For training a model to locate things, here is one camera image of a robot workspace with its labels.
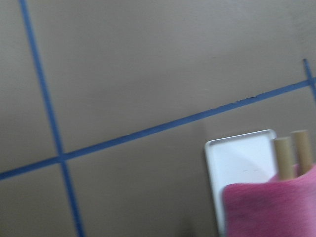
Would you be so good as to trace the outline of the white rack tray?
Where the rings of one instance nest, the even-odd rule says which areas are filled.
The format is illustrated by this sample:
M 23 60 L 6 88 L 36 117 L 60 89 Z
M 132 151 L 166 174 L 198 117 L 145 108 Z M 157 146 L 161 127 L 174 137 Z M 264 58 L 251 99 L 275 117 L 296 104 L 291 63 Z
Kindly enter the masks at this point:
M 271 129 L 208 141 L 204 146 L 215 219 L 225 236 L 223 189 L 235 183 L 265 183 L 277 173 Z

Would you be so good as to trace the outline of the pink cleaning cloth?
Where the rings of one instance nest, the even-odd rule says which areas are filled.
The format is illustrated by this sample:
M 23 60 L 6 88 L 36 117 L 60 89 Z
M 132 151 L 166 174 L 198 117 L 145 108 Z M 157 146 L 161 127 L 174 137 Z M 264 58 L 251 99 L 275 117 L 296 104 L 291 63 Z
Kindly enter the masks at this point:
M 223 190 L 226 236 L 314 237 L 316 169 L 285 181 L 236 183 Z

